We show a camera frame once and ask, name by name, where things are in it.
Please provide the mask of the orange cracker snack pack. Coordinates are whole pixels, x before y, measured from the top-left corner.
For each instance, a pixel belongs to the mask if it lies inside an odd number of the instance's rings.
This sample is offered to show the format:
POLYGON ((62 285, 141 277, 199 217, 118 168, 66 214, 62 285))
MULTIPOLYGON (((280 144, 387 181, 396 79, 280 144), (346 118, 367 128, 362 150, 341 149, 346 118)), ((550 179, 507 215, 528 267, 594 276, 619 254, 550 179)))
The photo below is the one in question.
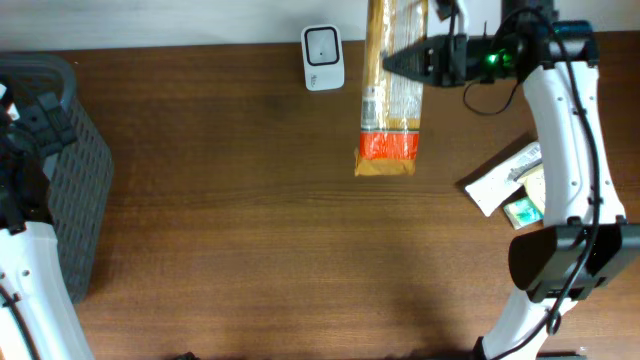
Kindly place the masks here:
POLYGON ((383 68, 383 60, 423 40, 427 0, 370 0, 367 9, 357 176, 412 175, 423 85, 383 68))

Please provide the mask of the white bamboo print tube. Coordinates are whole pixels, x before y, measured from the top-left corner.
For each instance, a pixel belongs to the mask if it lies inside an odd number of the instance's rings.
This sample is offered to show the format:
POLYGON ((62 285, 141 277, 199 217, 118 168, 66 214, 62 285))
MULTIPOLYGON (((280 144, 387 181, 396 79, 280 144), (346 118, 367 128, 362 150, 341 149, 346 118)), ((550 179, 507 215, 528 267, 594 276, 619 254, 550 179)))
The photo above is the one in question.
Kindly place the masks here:
POLYGON ((466 185, 464 190, 481 212, 486 217, 490 217, 507 198, 521 187, 517 179, 541 163, 540 144, 534 141, 489 170, 479 179, 466 185))

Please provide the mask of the white wet wipes pack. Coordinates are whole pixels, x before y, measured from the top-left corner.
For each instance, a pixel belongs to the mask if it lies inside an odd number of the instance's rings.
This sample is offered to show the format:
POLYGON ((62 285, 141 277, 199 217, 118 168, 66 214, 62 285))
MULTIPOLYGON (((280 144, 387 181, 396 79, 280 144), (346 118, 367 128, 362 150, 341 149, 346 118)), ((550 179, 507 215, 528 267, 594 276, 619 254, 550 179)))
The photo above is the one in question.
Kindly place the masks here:
POLYGON ((516 178, 523 185, 525 192, 539 212, 545 214, 546 186, 543 164, 533 166, 516 178))

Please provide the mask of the small teal tissue pack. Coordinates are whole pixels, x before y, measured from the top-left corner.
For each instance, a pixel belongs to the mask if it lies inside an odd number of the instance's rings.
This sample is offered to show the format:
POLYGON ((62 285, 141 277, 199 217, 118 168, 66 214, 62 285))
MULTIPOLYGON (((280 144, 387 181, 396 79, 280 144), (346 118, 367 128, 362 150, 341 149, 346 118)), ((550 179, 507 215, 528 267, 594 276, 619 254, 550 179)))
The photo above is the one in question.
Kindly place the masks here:
POLYGON ((515 230, 522 229, 543 219, 543 214, 529 197, 524 197, 505 205, 503 211, 515 230))

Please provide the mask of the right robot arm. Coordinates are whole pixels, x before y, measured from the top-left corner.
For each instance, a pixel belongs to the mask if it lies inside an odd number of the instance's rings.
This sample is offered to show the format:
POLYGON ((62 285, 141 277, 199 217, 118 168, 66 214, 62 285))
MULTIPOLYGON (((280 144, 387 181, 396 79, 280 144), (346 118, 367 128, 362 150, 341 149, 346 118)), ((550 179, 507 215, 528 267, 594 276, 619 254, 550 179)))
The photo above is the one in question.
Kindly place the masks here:
POLYGON ((564 315, 639 254, 606 159, 598 112, 599 49, 585 20, 562 20, 550 1, 506 1, 494 35, 448 33, 383 61, 431 87, 515 79, 533 115, 545 175, 540 230, 509 247, 513 291, 472 359, 537 359, 564 315))

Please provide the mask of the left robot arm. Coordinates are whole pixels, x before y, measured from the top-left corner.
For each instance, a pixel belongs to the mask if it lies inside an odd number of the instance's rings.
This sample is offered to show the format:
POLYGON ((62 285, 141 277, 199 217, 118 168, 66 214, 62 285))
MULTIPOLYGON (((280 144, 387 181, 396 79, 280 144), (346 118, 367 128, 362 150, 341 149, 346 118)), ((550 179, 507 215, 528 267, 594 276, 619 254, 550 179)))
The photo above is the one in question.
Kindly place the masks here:
POLYGON ((49 180, 8 79, 1 80, 1 357, 92 359, 63 281, 49 180))

